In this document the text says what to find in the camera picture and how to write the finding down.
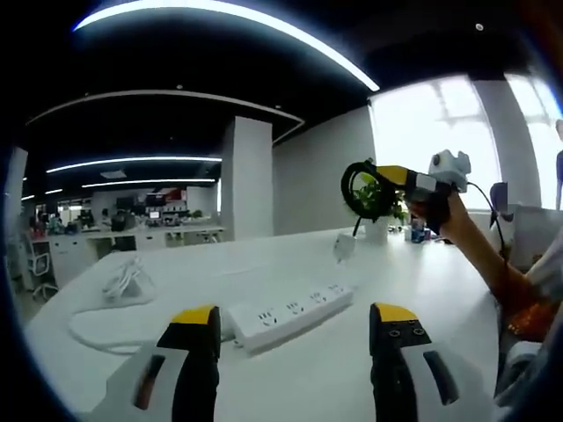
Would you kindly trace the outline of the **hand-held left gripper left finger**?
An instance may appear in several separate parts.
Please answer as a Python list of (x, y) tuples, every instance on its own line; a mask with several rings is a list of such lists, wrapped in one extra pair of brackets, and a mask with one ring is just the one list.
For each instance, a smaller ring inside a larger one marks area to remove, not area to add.
[(108, 378), (90, 420), (212, 421), (220, 352), (220, 309), (181, 311)]

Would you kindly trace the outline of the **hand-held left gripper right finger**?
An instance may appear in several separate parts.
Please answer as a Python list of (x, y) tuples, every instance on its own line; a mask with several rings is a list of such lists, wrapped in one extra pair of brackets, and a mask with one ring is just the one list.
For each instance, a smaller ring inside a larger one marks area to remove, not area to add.
[(467, 420), (464, 360), (432, 341), (412, 311), (371, 304), (369, 354), (377, 421)]

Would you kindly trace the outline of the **person's right hand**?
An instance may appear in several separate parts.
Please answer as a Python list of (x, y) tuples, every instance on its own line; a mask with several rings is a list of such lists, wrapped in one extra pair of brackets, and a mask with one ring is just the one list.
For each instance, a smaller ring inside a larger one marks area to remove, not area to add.
[(432, 192), (415, 188), (405, 193), (406, 205), (413, 217), (423, 221), (436, 235), (451, 242), (447, 236), (447, 223), (451, 219), (450, 197), (456, 191), (456, 186), (442, 182)]

